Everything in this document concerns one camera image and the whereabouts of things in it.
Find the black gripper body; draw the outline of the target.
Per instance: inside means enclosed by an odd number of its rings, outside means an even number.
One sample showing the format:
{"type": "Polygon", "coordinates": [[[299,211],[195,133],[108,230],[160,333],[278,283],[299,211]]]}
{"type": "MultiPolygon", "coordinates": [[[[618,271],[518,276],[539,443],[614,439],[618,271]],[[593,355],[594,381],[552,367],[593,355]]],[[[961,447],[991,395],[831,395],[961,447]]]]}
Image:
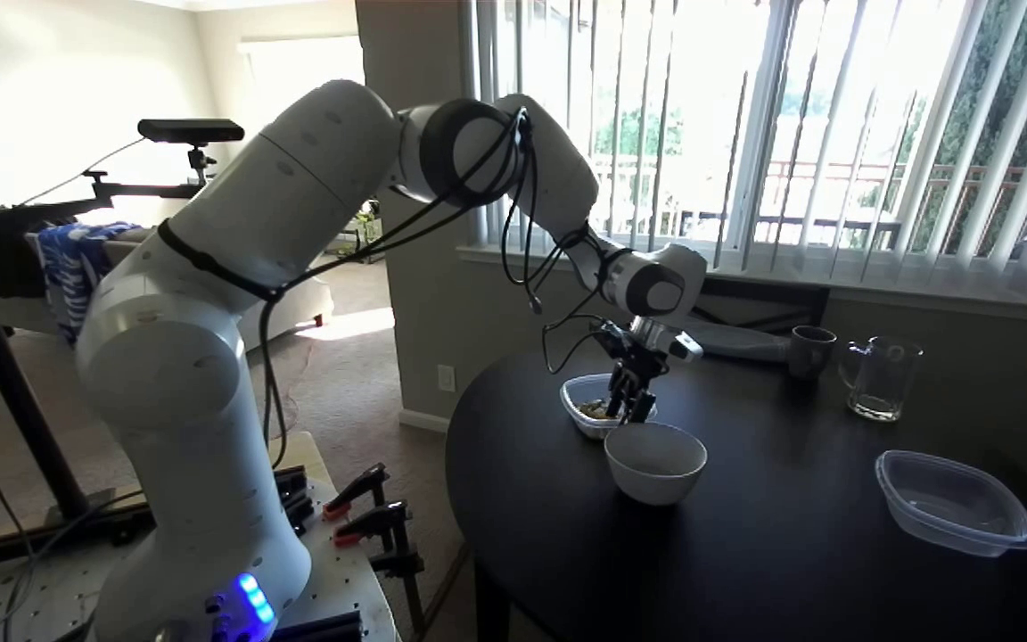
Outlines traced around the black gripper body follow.
{"type": "Polygon", "coordinates": [[[618,367],[640,381],[668,374],[674,365],[694,365],[702,355],[702,346],[689,333],[644,316],[636,316],[627,328],[618,322],[594,322],[593,340],[618,367]]]}

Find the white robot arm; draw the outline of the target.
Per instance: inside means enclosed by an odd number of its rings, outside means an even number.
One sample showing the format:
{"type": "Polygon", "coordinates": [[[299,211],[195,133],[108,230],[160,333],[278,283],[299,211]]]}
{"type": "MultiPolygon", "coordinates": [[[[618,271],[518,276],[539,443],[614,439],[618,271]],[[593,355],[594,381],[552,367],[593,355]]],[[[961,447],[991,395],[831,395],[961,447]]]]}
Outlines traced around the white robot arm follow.
{"type": "Polygon", "coordinates": [[[312,555],[278,500],[237,316],[280,298],[384,186],[428,207],[518,198],[644,343],[702,291],[694,250],[593,230],[599,181],[531,95],[390,106],[350,77],[311,90],[92,291],[75,367],[154,515],[96,598],[96,642],[266,642],[306,593],[312,555]]]}

